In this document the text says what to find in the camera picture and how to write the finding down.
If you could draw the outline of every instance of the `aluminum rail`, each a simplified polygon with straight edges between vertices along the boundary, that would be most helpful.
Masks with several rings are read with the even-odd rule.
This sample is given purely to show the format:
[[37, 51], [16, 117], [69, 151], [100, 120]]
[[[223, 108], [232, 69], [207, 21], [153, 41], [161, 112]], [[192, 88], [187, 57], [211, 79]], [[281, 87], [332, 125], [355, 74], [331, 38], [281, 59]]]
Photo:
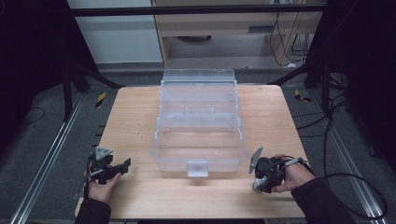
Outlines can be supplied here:
[[[318, 93], [315, 91], [308, 90], [310, 95], [312, 96], [312, 99], [317, 106], [317, 109], [322, 113], [324, 116], [325, 113], [321, 109], [320, 103], [319, 103], [319, 96]], [[328, 121], [325, 119], [323, 120], [325, 123], [325, 126], [328, 125]], [[360, 169], [356, 165], [356, 163], [353, 161], [352, 157], [349, 155], [347, 151], [347, 147], [345, 146], [339, 132], [337, 131], [335, 125], [333, 125], [330, 128], [329, 131], [330, 137], [332, 139], [332, 143], [334, 146], [334, 149], [338, 155], [338, 158], [340, 159], [344, 169], [346, 172], [353, 174], [353, 175], [358, 175], [358, 176], [363, 176]], [[362, 182], [357, 180], [356, 178], [349, 178], [350, 182], [357, 193], [361, 205], [363, 206], [364, 211], [366, 212], [368, 217], [379, 217], [382, 215], [382, 210], [381, 207], [379, 206], [378, 202], [375, 199], [374, 194], [371, 192], [369, 186]], [[388, 224], [387, 219], [383, 217], [382, 219], [379, 220], [371, 220], [373, 224]]]
[[77, 99], [74, 104], [74, 111], [70, 116], [70, 119], [65, 121], [58, 132], [55, 140], [52, 143], [52, 146], [49, 149], [49, 152], [44, 159], [40, 169], [35, 176], [35, 180], [31, 184], [30, 188], [26, 192], [21, 204], [18, 209], [15, 211], [14, 215], [11, 218], [11, 224], [23, 224], [27, 220], [32, 211], [33, 206], [35, 205], [35, 201], [43, 186], [47, 180], [47, 177], [50, 174], [51, 168], [58, 157], [59, 152], [62, 149], [64, 141], [69, 134], [71, 127], [73, 126], [74, 121], [76, 120], [79, 109], [81, 108], [81, 103], [83, 101], [84, 94], [80, 93], [77, 96]]

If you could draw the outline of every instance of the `white wall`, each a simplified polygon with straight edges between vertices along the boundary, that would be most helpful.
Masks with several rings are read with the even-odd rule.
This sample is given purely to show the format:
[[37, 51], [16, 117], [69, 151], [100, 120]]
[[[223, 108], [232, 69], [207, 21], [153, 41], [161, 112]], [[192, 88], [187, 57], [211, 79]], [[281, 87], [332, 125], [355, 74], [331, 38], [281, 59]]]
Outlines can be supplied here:
[[[71, 8], [151, 7], [149, 0], [68, 0]], [[153, 16], [76, 18], [96, 63], [161, 63]]]

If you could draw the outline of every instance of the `person's arm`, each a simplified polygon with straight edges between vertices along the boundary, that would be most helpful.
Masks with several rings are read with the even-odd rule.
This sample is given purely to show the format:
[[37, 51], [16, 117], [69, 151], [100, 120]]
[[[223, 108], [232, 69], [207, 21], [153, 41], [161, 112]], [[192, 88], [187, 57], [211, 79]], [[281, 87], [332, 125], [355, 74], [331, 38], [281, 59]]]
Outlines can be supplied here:
[[308, 224], [355, 223], [341, 201], [322, 178], [315, 178], [291, 191]]
[[272, 188], [272, 192], [284, 191], [291, 191], [308, 224], [355, 223], [324, 180], [316, 178], [298, 162], [286, 167], [286, 180]]
[[84, 199], [76, 217], [76, 224], [107, 224], [110, 221], [111, 208], [107, 204], [111, 192], [120, 181], [121, 174], [116, 174], [107, 184], [90, 183], [88, 197]]

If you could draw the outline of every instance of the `transparent container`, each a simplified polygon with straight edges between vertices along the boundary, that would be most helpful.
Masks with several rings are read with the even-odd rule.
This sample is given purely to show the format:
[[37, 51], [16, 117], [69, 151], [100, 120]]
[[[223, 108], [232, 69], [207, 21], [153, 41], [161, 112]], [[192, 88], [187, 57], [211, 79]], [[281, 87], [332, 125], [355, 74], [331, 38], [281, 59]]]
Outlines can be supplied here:
[[234, 172], [246, 153], [233, 70], [165, 70], [150, 147], [160, 170]]

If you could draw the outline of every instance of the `wooden table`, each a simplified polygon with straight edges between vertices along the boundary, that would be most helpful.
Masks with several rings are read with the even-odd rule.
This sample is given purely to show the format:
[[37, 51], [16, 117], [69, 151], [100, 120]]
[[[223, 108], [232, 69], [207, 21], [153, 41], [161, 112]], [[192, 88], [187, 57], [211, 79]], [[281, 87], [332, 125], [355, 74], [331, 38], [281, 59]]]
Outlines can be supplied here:
[[248, 173], [250, 156], [284, 153], [306, 159], [282, 90], [278, 86], [239, 85], [240, 116], [248, 153], [236, 173], [187, 178], [185, 172], [158, 169], [149, 155], [160, 87], [119, 90], [100, 142], [114, 150], [112, 164], [132, 159], [111, 201], [112, 218], [274, 218], [303, 217], [289, 192], [258, 194]]

